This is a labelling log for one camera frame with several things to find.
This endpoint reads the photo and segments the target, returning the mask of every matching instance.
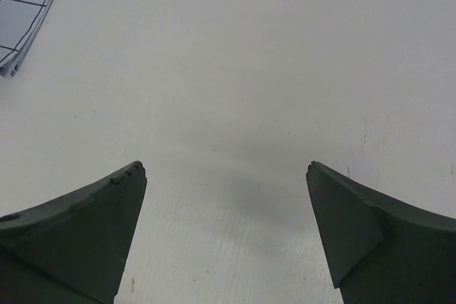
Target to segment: grid paper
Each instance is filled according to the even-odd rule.
[[[0,0],[0,75],[14,76],[53,0]]]

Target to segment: pointed tip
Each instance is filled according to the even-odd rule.
[[[379,211],[330,177],[322,164],[312,162],[307,184],[333,285],[338,288],[386,242],[385,224]]]
[[[0,258],[14,256],[31,274],[53,280],[49,293],[67,288],[97,303],[111,303],[146,184],[143,165],[133,162],[93,184],[4,218],[0,222]],[[21,278],[15,281],[27,286]],[[42,299],[35,303],[57,303]]]

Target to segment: white floor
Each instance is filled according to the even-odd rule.
[[[0,80],[0,215],[135,159],[116,304],[342,303],[311,160],[456,217],[455,0],[55,0]]]

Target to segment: white surface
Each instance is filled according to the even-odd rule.
[[[0,80],[0,214],[140,159],[116,304],[341,303],[307,164],[456,217],[454,5],[55,0]]]

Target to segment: dark green object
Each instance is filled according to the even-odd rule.
[[[312,162],[307,185],[345,304],[456,303],[456,220]]]
[[[143,203],[140,162],[0,218],[0,303],[113,304]]]

